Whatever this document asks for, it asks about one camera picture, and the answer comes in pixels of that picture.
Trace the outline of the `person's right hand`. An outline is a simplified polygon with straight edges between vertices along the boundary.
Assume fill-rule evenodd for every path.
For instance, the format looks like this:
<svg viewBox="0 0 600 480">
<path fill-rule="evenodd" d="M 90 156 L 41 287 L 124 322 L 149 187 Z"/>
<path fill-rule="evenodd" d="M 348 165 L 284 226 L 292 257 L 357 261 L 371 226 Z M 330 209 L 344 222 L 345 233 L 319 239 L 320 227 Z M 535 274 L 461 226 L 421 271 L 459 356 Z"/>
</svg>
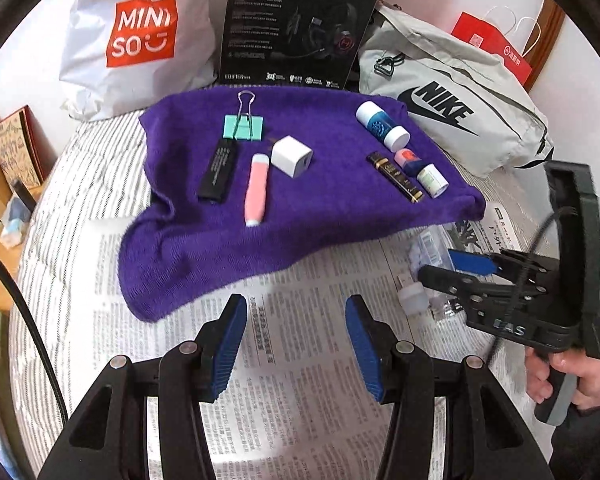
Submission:
<svg viewBox="0 0 600 480">
<path fill-rule="evenodd" d="M 537 404 L 548 400 L 553 387 L 548 381 L 550 369 L 578 378 L 571 403 L 580 412 L 600 408 L 600 360 L 589 358 L 581 349 L 552 353 L 544 361 L 532 348 L 526 349 L 527 393 Z"/>
</svg>

